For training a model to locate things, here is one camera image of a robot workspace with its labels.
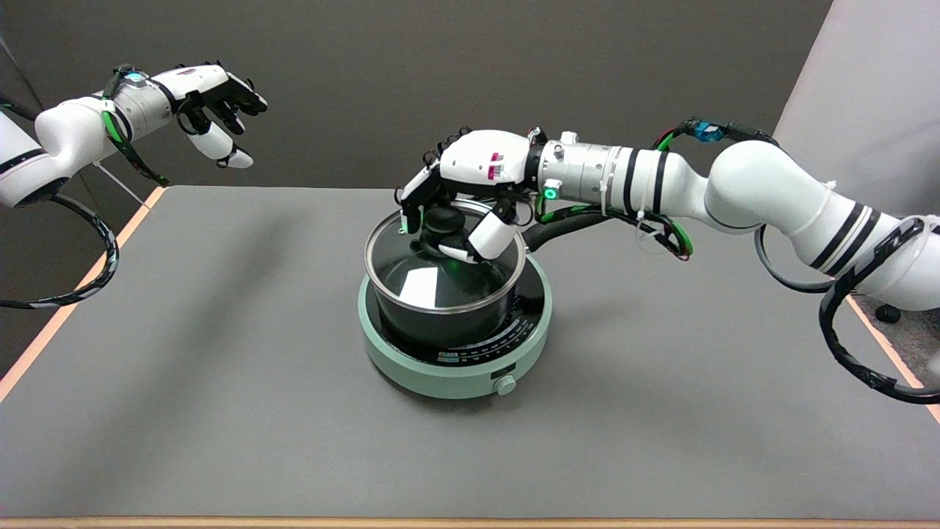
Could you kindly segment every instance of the glass lid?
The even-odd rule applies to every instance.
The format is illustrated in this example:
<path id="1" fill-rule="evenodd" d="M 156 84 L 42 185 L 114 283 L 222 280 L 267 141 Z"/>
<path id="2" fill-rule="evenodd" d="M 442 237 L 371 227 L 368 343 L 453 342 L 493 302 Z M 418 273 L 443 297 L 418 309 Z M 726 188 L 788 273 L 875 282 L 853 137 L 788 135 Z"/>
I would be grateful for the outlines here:
<path id="1" fill-rule="evenodd" d="M 470 200 L 451 205 L 443 212 L 428 212 L 418 233 L 403 232 L 397 212 L 372 232 L 366 269 L 386 298 L 423 313 L 466 312 L 502 297 L 519 279 L 525 265 L 520 233 L 499 257 L 479 264 L 434 249 L 433 242 L 443 238 L 464 238 L 489 212 L 488 206 Z"/>

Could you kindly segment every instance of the blue connector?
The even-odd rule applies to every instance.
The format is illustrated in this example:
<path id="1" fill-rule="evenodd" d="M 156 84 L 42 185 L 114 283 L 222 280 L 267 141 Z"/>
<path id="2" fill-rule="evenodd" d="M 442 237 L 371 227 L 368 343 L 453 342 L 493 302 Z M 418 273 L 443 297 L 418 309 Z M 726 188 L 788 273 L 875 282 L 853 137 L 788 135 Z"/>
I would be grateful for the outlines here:
<path id="1" fill-rule="evenodd" d="M 696 125 L 693 135 L 698 141 L 705 143 L 719 141 L 725 137 L 725 133 L 722 132 L 721 127 L 718 125 L 713 125 L 707 121 L 700 121 L 698 125 Z"/>

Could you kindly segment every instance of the black wheel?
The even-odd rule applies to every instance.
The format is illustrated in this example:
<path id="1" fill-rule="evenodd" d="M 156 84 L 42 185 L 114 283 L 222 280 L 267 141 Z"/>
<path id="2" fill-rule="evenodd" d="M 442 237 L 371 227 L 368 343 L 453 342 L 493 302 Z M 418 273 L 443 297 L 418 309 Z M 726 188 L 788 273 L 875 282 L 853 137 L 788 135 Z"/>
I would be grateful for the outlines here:
<path id="1" fill-rule="evenodd" d="M 885 323 L 898 323 L 901 321 L 901 310 L 890 305 L 882 305 L 875 309 L 875 317 Z"/>

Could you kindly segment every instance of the pot handle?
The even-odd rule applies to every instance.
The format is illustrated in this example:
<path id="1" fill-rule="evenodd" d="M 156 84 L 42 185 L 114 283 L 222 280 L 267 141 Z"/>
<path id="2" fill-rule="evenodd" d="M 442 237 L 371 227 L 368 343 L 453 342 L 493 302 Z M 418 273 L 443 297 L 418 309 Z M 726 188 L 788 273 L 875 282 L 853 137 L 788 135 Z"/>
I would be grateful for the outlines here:
<path id="1" fill-rule="evenodd" d="M 570 216 L 548 224 L 536 224 L 523 232 L 523 240 L 525 240 L 525 245 L 528 247 L 529 253 L 531 253 L 554 238 L 577 232 L 584 228 L 590 228 L 610 218 L 612 217 L 597 213 Z"/>

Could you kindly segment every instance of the wooden table edge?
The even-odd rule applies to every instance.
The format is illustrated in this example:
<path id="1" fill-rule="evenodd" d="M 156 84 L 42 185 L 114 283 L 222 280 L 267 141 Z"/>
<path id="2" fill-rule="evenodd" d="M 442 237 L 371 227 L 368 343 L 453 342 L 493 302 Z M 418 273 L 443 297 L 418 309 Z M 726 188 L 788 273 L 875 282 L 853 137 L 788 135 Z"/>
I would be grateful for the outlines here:
<path id="1" fill-rule="evenodd" d="M 784 519 L 10 518 L 4 529 L 940 529 L 940 521 Z"/>

